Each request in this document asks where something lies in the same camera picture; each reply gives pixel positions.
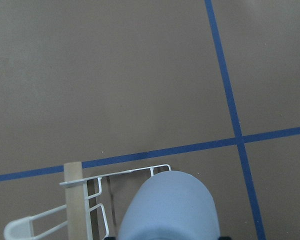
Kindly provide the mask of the light blue plastic cup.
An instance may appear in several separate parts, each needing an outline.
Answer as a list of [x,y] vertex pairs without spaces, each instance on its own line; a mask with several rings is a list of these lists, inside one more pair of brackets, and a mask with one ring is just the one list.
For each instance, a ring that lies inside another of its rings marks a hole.
[[217,240],[221,236],[214,199],[207,187],[181,171],[145,181],[122,219],[119,240]]

